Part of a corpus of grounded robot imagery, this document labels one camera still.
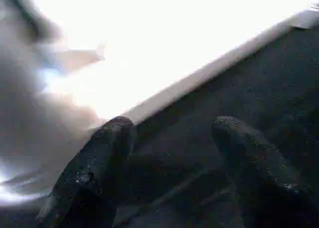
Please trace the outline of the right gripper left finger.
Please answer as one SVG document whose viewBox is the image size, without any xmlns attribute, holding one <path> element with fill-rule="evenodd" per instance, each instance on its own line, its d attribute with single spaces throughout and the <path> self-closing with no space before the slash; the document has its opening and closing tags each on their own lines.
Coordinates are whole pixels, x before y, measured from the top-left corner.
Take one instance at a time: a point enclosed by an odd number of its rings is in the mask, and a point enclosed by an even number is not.
<svg viewBox="0 0 319 228">
<path fill-rule="evenodd" d="M 97 129 L 58 177 L 37 215 L 37 226 L 112 227 L 134 133 L 134 123 L 123 116 Z"/>
</svg>

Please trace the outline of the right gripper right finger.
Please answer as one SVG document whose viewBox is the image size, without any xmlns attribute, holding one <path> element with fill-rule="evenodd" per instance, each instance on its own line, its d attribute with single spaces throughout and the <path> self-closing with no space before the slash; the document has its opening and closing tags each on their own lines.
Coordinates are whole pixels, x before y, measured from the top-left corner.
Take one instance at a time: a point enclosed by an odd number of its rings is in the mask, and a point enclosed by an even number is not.
<svg viewBox="0 0 319 228">
<path fill-rule="evenodd" d="M 319 226 L 316 194 L 262 132 L 235 117 L 219 116 L 211 134 L 235 185 L 245 227 Z"/>
</svg>

